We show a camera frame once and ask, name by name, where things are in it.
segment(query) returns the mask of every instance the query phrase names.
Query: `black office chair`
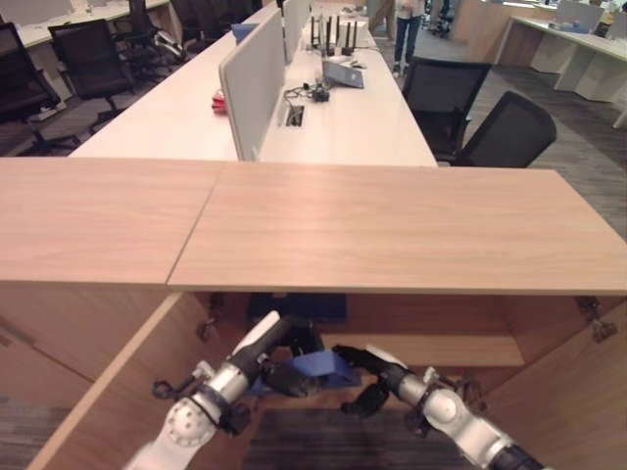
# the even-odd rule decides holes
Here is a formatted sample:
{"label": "black office chair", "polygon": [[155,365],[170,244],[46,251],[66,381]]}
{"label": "black office chair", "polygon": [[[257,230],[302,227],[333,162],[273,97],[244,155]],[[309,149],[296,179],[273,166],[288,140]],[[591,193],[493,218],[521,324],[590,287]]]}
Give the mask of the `black office chair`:
{"label": "black office chair", "polygon": [[[181,25],[183,46],[189,52],[202,51],[205,47],[207,47],[207,44],[203,43],[202,29],[200,28],[200,23],[196,17],[196,12],[192,7],[191,0],[170,1]],[[195,42],[185,46],[187,42],[192,40]]]}
{"label": "black office chair", "polygon": [[243,23],[253,14],[251,0],[230,0],[230,13],[234,23]]}
{"label": "black office chair", "polygon": [[113,96],[133,90],[133,78],[116,49],[105,20],[50,26],[53,46],[59,60],[66,66],[62,75],[70,80],[74,92],[82,100],[104,98],[111,106],[89,125],[89,132],[115,118],[118,109]]}
{"label": "black office chair", "polygon": [[0,24],[0,51],[0,123],[19,120],[30,128],[35,137],[32,146],[20,155],[75,149],[80,144],[75,135],[45,139],[28,120],[38,115],[42,108],[54,108],[61,103],[61,99],[43,72],[35,68],[13,23]]}
{"label": "black office chair", "polygon": [[121,54],[137,80],[158,82],[165,76],[157,69],[171,71],[165,50],[158,48],[154,42],[159,29],[148,16],[146,0],[128,0],[128,11],[127,17],[114,22],[118,31],[114,40],[125,46],[121,47]]}
{"label": "black office chair", "polygon": [[549,113],[508,91],[458,155],[445,160],[452,166],[526,168],[556,138]]}
{"label": "black office chair", "polygon": [[403,96],[434,154],[454,155],[490,64],[411,60]]}
{"label": "black office chair", "polygon": [[216,42],[230,31],[232,21],[226,0],[191,0],[191,5],[207,43]]}

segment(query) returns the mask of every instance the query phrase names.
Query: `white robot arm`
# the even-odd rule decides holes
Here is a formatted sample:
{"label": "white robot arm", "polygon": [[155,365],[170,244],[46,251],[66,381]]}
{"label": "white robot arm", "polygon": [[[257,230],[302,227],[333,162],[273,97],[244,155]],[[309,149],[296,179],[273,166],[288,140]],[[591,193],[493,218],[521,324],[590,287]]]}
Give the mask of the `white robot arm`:
{"label": "white robot arm", "polygon": [[201,361],[176,390],[169,387],[163,393],[160,389],[161,398],[176,398],[177,402],[169,410],[159,436],[141,448],[125,470],[184,469],[218,429],[240,434],[250,422],[250,410],[237,401],[260,376],[268,386],[288,397],[317,393],[323,385],[319,379],[268,360],[274,349],[282,345],[290,346],[292,351],[300,348],[302,353],[323,349],[310,322],[297,324],[273,311],[246,335],[217,372]]}
{"label": "white robot arm", "polygon": [[342,404],[342,411],[367,417],[378,411],[392,392],[412,410],[407,416],[410,429],[426,436],[435,429],[451,438],[461,454],[474,466],[489,470],[551,470],[536,461],[512,438],[486,419],[475,416],[453,390],[437,381],[429,368],[425,379],[391,354],[368,346],[358,350],[336,346],[333,350],[355,367],[363,367],[379,378],[352,403]]}

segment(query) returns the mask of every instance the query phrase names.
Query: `desk divider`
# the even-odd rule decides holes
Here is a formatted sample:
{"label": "desk divider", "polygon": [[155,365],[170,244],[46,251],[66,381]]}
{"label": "desk divider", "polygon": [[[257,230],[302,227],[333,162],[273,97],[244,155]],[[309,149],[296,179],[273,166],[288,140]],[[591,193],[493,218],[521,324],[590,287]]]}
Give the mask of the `desk divider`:
{"label": "desk divider", "polygon": [[228,120],[242,161],[254,161],[285,81],[281,12],[260,23],[219,65]]}
{"label": "desk divider", "polygon": [[294,58],[299,40],[303,33],[303,26],[310,15],[309,0],[287,0],[283,3],[283,17],[285,20],[285,62],[289,64]]}

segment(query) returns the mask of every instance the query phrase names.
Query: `gray carpet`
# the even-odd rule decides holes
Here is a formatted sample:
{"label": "gray carpet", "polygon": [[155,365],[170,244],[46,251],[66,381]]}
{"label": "gray carpet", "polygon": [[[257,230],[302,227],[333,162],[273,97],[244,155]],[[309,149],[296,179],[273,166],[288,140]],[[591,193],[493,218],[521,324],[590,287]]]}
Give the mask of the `gray carpet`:
{"label": "gray carpet", "polygon": [[264,414],[242,470],[469,470],[447,439],[421,439],[405,413],[385,410],[360,421],[334,410]]}

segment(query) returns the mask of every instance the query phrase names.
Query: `jeans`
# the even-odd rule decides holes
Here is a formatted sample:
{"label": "jeans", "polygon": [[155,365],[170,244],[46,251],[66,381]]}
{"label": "jeans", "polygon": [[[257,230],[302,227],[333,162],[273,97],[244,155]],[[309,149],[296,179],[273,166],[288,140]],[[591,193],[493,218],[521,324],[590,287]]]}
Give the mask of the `jeans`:
{"label": "jeans", "polygon": [[394,47],[394,62],[400,62],[403,57],[403,43],[405,42],[405,33],[410,27],[408,33],[408,48],[405,51],[405,62],[408,64],[413,57],[415,49],[415,39],[418,36],[418,28],[420,27],[422,17],[411,17],[409,20],[396,18],[396,46]]}

